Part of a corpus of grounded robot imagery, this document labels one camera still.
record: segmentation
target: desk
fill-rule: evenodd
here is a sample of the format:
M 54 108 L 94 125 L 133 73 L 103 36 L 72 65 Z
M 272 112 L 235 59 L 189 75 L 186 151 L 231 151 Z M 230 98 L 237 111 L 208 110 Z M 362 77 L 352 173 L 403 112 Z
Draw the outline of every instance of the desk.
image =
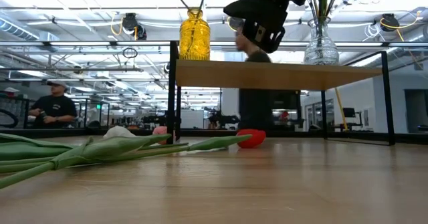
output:
M 383 75 L 389 145 L 395 144 L 391 91 L 387 53 L 380 51 L 382 68 L 348 66 L 311 66 L 303 64 L 275 64 L 252 62 L 220 62 L 178 60 L 179 52 L 175 41 L 170 43 L 170 70 L 168 95 L 168 132 L 180 138 L 181 86 L 257 88 L 269 90 L 318 90 L 321 91 L 323 137 L 328 138 L 326 122 L 325 91 L 351 84 L 367 78 Z M 175 106 L 175 83 L 177 81 L 177 107 Z

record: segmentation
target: ceiling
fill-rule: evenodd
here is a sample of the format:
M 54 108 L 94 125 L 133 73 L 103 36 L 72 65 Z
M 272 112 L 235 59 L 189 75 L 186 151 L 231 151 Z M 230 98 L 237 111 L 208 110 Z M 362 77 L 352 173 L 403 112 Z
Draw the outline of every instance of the ceiling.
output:
M 205 0 L 203 5 L 204 18 L 211 28 L 211 41 L 233 41 L 234 32 L 229 28 L 226 14 L 223 7 L 236 0 Z M 189 6 L 199 6 L 201 0 L 184 0 Z M 358 0 L 352 5 L 342 4 L 342 0 L 337 0 L 337 5 L 332 14 L 332 22 L 329 25 L 329 35 L 334 41 L 383 41 L 379 34 L 370 37 L 368 28 L 373 21 L 378 21 L 383 13 L 394 13 L 401 25 L 414 22 L 417 12 L 419 19 L 412 26 L 403 29 L 406 36 L 412 31 L 418 30 L 426 24 L 428 10 L 426 0 Z M 0 18 L 11 19 L 20 27 L 30 32 L 48 32 L 56 36 L 61 41 L 119 41 L 133 40 L 122 32 L 114 35 L 120 29 L 120 19 L 125 13 L 136 13 L 138 21 L 144 26 L 147 32 L 147 40 L 166 41 L 179 39 L 179 26 L 187 18 L 187 10 L 180 0 L 0 0 Z M 310 28 L 306 23 L 311 20 L 312 14 L 308 6 L 297 6 L 290 3 L 288 8 L 288 18 L 284 23 L 286 36 L 284 41 L 308 41 L 310 38 Z M 395 32 L 381 33 L 386 41 L 398 41 Z M 22 41 L 18 37 L 0 31 L 0 41 Z M 9 58 L 8 66 L 27 66 L 27 68 L 46 68 L 49 64 L 54 64 L 54 68 L 115 68 L 116 71 L 84 72 L 75 74 L 73 72 L 51 72 L 49 76 L 56 78 L 94 78 L 105 76 L 106 78 L 118 79 L 167 79 L 164 67 L 169 61 L 169 47 L 136 47 L 138 56 L 128 60 L 122 55 L 123 48 L 90 48 L 85 49 L 87 54 L 76 54 L 79 48 L 60 47 L 55 54 L 40 54 L 37 48 L 11 47 L 9 51 L 14 51 L 17 55 L 24 55 L 33 61 L 22 61 L 19 58 L 10 60 L 11 54 L 3 54 Z M 360 53 L 342 53 L 340 59 L 344 64 L 354 60 Z M 302 51 L 277 51 L 270 55 L 274 62 L 279 63 L 302 63 L 304 52 Z M 213 50 L 212 60 L 243 61 L 245 56 L 237 53 L 233 49 Z M 124 71 L 124 68 L 136 68 L 139 72 Z M 13 73 L 16 78 L 34 78 L 28 74 Z M 71 86 L 91 88 L 91 92 L 75 90 L 80 94 L 112 93 L 132 94 L 135 90 L 139 95 L 149 94 L 151 102 L 144 100 L 140 96 L 138 100 L 145 101 L 149 106 L 164 104 L 156 102 L 155 94 L 166 94 L 166 82 L 133 82 L 122 81 L 125 86 L 107 86 L 105 82 L 94 82 L 86 84 L 70 82 Z M 203 106 L 203 104 L 216 106 L 219 101 L 219 89 L 203 90 L 195 95 L 192 102 L 187 102 L 188 106 Z M 121 96 L 121 100 L 135 101 L 136 96 L 128 98 Z

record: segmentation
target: person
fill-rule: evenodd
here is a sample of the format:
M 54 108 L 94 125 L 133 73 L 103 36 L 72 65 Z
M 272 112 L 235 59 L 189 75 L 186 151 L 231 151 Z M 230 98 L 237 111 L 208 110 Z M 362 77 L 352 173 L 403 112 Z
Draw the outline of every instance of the person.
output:
M 35 128 L 63 128 L 77 116 L 73 100 L 64 95 L 67 85 L 51 81 L 51 95 L 43 96 L 31 107 L 29 115 L 35 116 Z
M 271 62 L 266 52 L 242 34 L 241 27 L 237 28 L 235 43 L 238 51 L 244 51 L 247 54 L 246 62 Z M 270 104 L 270 91 L 240 89 L 239 114 L 241 115 L 241 121 L 238 125 L 239 129 L 269 129 L 274 124 Z

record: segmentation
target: glass vase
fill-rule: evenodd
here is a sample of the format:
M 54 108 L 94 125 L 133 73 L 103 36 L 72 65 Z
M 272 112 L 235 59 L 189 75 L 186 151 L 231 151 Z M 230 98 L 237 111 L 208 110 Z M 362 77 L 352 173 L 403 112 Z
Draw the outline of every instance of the glass vase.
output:
M 187 11 L 189 18 L 180 26 L 180 60 L 209 60 L 209 26 L 198 16 L 197 8 Z
M 339 52 L 336 44 L 328 36 L 329 17 L 319 17 L 309 21 L 311 38 L 305 51 L 305 64 L 338 65 Z

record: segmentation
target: wooden tabletop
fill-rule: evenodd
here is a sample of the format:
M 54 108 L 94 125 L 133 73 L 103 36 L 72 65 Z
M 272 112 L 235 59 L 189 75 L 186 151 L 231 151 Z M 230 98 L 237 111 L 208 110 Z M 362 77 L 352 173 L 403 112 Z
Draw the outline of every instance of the wooden tabletop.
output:
M 0 223 L 426 223 L 427 155 L 410 144 L 270 138 L 258 149 L 68 168 L 0 190 Z
M 380 68 L 177 60 L 177 85 L 328 90 L 381 75 Z

